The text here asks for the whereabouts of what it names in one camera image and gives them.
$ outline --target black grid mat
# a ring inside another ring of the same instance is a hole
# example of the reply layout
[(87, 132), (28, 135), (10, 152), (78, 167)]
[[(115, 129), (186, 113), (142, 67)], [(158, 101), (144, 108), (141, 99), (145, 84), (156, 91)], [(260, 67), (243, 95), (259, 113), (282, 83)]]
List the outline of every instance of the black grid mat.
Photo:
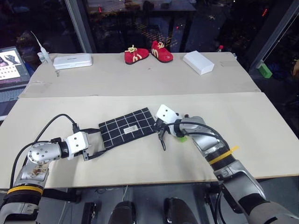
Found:
[(13, 64), (17, 64), (17, 62), (15, 61), (15, 56), (13, 55), (5, 55), (5, 59), (9, 62), (12, 62)]
[[(153, 134), (153, 119), (147, 107), (99, 124), (105, 149), (122, 145), (129, 141)], [(138, 130), (125, 134), (124, 129), (136, 125)]]

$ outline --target white table surface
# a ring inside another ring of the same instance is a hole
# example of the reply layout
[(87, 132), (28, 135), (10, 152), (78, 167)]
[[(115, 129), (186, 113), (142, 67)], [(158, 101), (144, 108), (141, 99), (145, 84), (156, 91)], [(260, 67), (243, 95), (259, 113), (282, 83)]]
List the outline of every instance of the white table surface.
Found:
[[(80, 128), (148, 107), (154, 115), (161, 104), (190, 116), (201, 116), (215, 128), (255, 178), (298, 175), (299, 140), (263, 93), (226, 93), (136, 97), (21, 98), (0, 126), (2, 161), (0, 188), (8, 188), (10, 170), (19, 150), (32, 142), (59, 113), (69, 114)], [(59, 118), (41, 140), (71, 135), (69, 120)], [(166, 152), (153, 134), (91, 161), (82, 156), (52, 162), (47, 188), (123, 184), (204, 182), (216, 180), (191, 140), (180, 143), (165, 135)], [(25, 158), (23, 154), (17, 172)]]
[(133, 65), (124, 54), (92, 54), (93, 65), (60, 70), (42, 64), (32, 76), (21, 98), (82, 96), (153, 96), (201, 93), (260, 92), (248, 73), (229, 52), (203, 53), (214, 70), (197, 74), (174, 53), (170, 63), (152, 55)]

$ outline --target laptop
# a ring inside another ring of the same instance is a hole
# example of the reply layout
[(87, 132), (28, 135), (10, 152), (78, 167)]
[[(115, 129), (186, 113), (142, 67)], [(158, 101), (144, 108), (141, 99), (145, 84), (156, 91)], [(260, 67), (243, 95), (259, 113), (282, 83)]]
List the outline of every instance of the laptop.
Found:
[(0, 49), (0, 120), (4, 120), (30, 80), (16, 47)]

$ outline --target laptop keyboard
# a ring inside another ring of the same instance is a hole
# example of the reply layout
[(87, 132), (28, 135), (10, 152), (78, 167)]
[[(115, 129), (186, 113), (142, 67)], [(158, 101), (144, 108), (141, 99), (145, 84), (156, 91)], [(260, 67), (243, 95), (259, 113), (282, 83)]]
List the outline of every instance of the laptop keyboard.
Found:
[(24, 89), (8, 90), (0, 92), (0, 103), (17, 100)]

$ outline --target white label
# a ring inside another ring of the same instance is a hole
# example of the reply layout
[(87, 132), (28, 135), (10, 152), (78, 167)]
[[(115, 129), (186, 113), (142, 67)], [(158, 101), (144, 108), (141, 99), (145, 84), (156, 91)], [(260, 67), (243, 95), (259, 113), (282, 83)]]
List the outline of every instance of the white label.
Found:
[(123, 132), (125, 134), (128, 134), (128, 133), (131, 133), (131, 132), (134, 132), (134, 131), (137, 131), (137, 130), (138, 130), (137, 125), (134, 125), (134, 126), (131, 126), (131, 127), (124, 128)]

